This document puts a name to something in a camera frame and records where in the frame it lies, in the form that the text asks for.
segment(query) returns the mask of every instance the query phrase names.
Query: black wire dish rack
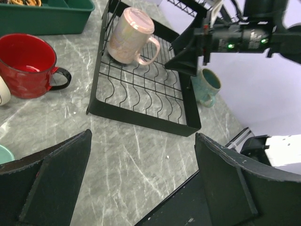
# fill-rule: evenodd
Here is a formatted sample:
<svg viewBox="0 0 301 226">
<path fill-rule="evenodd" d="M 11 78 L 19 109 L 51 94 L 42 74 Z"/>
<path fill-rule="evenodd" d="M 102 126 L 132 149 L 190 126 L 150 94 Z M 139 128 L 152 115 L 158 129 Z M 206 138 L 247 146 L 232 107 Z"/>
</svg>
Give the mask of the black wire dish rack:
<svg viewBox="0 0 301 226">
<path fill-rule="evenodd" d="M 177 54 L 171 42 L 179 34 L 153 20 L 161 50 L 149 66 L 122 65 L 109 56 L 107 43 L 127 7 L 120 0 L 109 0 L 104 10 L 87 114 L 186 137 L 197 132 L 201 122 L 190 76 L 165 69 Z M 141 56 L 152 59 L 155 52 L 149 43 Z"/>
<path fill-rule="evenodd" d="M 191 17 L 196 17 L 198 12 L 202 12 L 203 9 L 210 9 L 214 4 L 214 0 L 167 0 L 168 2 L 174 4 L 183 12 L 187 13 Z M 225 21 L 232 21 L 233 18 L 230 17 L 226 8 L 223 6 L 221 8 L 219 18 Z"/>
</svg>

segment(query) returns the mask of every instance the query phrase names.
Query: gray marble surface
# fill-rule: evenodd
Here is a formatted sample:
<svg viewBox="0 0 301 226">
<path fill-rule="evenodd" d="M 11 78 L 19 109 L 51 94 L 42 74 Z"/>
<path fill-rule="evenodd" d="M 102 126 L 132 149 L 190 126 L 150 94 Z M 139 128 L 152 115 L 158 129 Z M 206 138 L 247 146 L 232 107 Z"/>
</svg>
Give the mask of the gray marble surface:
<svg viewBox="0 0 301 226">
<path fill-rule="evenodd" d="M 194 135 L 180 137 L 85 114 L 106 0 L 94 3 L 82 34 L 42 37 L 57 52 L 57 65 L 71 72 L 69 88 L 37 99 L 12 97 L 0 107 L 0 143 L 20 159 L 91 129 L 91 155 L 71 225 L 130 226 L 197 170 Z M 154 4 L 127 3 L 168 26 Z M 214 107 L 199 106 L 199 112 L 201 132 L 223 145 L 242 129 L 220 96 Z"/>
</svg>

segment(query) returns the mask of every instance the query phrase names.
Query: red mug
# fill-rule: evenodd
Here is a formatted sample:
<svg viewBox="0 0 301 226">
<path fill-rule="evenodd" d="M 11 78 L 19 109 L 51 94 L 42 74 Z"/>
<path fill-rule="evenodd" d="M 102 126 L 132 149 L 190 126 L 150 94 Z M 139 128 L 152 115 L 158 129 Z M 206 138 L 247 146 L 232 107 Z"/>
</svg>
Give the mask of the red mug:
<svg viewBox="0 0 301 226">
<path fill-rule="evenodd" d="M 0 75 L 12 95 L 36 98 L 49 90 L 64 89 L 71 82 L 71 74 L 55 67 L 56 53 L 44 40 L 29 34 L 8 34 L 0 37 Z M 66 77 L 67 82 L 51 86 L 54 73 Z"/>
</svg>

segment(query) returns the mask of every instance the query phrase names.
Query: green ceramic mug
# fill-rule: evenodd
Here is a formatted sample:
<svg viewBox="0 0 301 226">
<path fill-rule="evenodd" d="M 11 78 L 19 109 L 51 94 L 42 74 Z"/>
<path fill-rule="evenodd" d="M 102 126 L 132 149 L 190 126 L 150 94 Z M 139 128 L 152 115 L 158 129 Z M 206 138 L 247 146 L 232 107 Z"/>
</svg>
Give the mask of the green ceramic mug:
<svg viewBox="0 0 301 226">
<path fill-rule="evenodd" d="M 221 90 L 222 84 L 217 75 L 206 68 L 198 70 L 195 77 L 191 77 L 191 82 L 196 100 L 205 107 L 212 107 L 216 94 Z"/>
<path fill-rule="evenodd" d="M 0 165 L 15 160 L 14 155 L 5 146 L 0 145 Z"/>
</svg>

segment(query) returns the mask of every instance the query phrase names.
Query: green plastic tray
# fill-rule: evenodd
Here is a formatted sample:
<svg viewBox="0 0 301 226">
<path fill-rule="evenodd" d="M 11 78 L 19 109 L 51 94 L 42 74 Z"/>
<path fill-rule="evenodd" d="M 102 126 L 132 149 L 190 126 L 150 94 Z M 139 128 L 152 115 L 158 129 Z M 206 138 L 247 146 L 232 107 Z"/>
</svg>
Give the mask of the green plastic tray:
<svg viewBox="0 0 301 226">
<path fill-rule="evenodd" d="M 95 6 L 91 0 L 42 0 L 42 6 L 0 3 L 0 36 L 82 33 Z"/>
</svg>

